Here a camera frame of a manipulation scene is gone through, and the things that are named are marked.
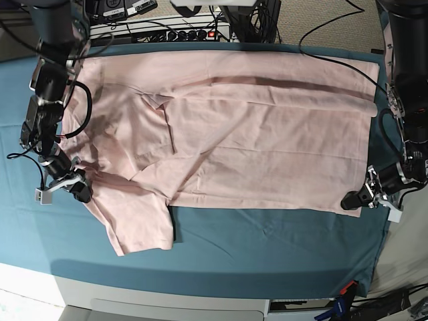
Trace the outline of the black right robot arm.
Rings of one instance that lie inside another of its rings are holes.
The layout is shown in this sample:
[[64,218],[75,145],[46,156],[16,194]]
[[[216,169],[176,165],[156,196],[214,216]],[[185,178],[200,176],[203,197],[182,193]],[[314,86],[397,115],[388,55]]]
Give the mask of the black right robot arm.
[[19,143],[24,156],[37,155],[41,183],[35,198],[42,204],[51,203],[58,189],[71,193],[81,203],[92,198],[90,181],[77,169],[78,157],[69,158],[60,148],[58,125],[74,88],[86,93],[92,107],[89,88],[77,77],[90,49],[90,20],[84,1],[25,1],[39,34],[36,47],[37,65],[30,88],[27,115],[21,128]]

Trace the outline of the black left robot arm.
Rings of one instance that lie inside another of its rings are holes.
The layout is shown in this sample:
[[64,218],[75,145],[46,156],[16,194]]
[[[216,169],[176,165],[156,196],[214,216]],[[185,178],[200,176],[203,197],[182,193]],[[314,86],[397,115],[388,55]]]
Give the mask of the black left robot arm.
[[427,2],[379,1],[379,6],[389,18],[392,66],[389,107],[377,122],[396,160],[379,171],[369,167],[361,189],[342,199],[344,210],[373,208],[391,195],[427,186]]

